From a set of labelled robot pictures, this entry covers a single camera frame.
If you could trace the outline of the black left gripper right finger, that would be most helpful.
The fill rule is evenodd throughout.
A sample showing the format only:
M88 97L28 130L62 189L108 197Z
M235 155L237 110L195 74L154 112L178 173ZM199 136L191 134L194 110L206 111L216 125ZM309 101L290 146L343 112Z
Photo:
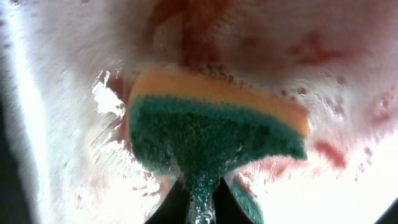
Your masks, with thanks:
M221 178L213 192L216 224L253 224L244 213L224 178Z

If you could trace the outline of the green and yellow sponge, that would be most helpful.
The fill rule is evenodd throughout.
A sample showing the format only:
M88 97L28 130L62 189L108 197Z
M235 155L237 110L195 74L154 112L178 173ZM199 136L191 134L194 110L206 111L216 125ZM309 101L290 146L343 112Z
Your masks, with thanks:
M155 174L182 174L195 223L212 221L211 195L228 172L267 157L307 157L301 106L190 71L143 72L127 117L134 157Z

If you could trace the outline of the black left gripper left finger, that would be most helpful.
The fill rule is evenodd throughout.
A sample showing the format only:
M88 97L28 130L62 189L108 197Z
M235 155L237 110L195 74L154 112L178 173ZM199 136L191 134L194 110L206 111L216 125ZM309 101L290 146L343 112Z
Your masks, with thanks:
M178 180L145 224L186 224L189 204L190 192Z

